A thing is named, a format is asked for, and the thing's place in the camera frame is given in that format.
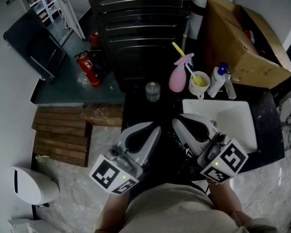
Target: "white mug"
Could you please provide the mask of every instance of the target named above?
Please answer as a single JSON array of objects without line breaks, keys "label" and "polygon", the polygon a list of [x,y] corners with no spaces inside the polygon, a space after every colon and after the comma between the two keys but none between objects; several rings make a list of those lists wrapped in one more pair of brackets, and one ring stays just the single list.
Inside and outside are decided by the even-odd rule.
[{"label": "white mug", "polygon": [[204,87],[198,86],[197,84],[194,83],[192,80],[192,75],[190,76],[190,82],[189,82],[189,91],[197,96],[198,99],[204,99],[204,93],[207,91],[209,85],[210,85],[210,78],[208,75],[204,72],[196,71],[193,72],[195,76],[199,76],[203,82],[204,82]]}]

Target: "person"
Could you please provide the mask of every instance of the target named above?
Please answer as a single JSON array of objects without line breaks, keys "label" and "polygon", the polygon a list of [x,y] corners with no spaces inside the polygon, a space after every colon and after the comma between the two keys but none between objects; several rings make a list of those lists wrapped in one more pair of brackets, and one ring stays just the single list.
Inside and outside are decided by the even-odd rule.
[{"label": "person", "polygon": [[277,232],[268,219],[252,219],[242,211],[229,182],[208,183],[211,199],[200,187],[174,183],[143,191],[132,201],[129,191],[110,195],[95,233]]}]

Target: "blue bottle cap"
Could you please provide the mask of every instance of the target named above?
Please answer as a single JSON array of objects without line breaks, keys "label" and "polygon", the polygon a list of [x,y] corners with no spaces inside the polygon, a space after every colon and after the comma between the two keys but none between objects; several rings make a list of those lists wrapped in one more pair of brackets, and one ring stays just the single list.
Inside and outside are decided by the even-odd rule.
[{"label": "blue bottle cap", "polygon": [[218,69],[218,74],[219,75],[224,75],[226,72],[226,69],[228,69],[228,65],[225,62],[221,62],[219,65],[219,69]]}]

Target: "person's left arm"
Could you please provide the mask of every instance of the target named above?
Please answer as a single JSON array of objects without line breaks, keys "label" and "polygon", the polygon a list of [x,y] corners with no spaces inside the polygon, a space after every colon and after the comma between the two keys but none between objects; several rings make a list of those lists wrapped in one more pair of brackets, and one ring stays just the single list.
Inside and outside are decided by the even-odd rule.
[{"label": "person's left arm", "polygon": [[129,192],[109,195],[97,222],[95,233],[118,233],[125,224]]}]

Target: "mug handle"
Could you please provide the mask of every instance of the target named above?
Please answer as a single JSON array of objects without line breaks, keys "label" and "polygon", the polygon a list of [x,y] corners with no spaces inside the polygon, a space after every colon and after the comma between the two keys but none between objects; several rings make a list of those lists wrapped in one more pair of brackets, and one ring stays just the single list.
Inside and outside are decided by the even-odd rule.
[{"label": "mug handle", "polygon": [[200,100],[204,99],[204,93],[199,92],[199,94],[197,95],[197,98]]}]

